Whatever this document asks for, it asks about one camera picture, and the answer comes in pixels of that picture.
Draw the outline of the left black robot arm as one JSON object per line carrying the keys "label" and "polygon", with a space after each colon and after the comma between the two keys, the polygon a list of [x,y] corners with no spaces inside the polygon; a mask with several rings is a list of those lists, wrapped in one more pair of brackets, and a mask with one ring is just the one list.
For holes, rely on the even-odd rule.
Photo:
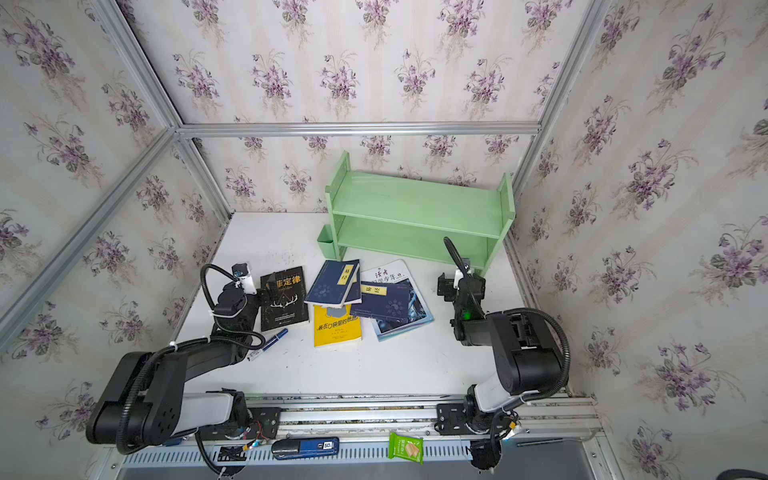
{"label": "left black robot arm", "polygon": [[113,445],[130,455],[208,427],[249,428],[252,415],[244,393],[227,388],[188,393],[185,386],[265,348],[265,336],[254,329],[261,300],[252,269],[247,263],[230,269],[208,263],[200,269],[200,283],[211,332],[172,341],[156,352],[124,355],[86,423],[89,443]]}

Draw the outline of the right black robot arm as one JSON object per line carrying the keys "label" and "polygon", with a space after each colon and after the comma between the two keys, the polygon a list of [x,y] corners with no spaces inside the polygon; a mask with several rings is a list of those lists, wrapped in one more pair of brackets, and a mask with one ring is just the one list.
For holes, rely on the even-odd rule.
{"label": "right black robot arm", "polygon": [[500,437],[511,427],[514,411],[562,390],[568,380],[572,355],[562,326],[544,311],[519,307],[487,312],[481,306],[486,280],[470,270],[449,237],[443,238],[458,273],[442,274],[437,294],[453,307],[450,325],[464,346],[489,347],[495,372],[470,386],[454,413],[440,413],[436,429],[446,434],[468,431]]}

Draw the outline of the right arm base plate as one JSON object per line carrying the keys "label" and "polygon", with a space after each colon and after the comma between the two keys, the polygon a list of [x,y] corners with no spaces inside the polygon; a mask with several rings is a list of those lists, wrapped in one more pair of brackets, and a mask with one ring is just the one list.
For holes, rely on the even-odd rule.
{"label": "right arm base plate", "polygon": [[519,416],[515,411],[498,410],[486,413],[460,402],[440,403],[436,406],[434,430],[441,436],[487,435],[493,432],[497,437],[507,435],[516,428]]}

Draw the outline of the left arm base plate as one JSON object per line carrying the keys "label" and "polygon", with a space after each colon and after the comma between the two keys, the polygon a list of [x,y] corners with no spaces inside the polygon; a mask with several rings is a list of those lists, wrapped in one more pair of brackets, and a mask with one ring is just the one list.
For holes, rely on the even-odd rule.
{"label": "left arm base plate", "polygon": [[200,429],[203,441],[271,441],[277,438],[282,409],[279,407],[249,407],[244,425],[235,420],[222,425]]}

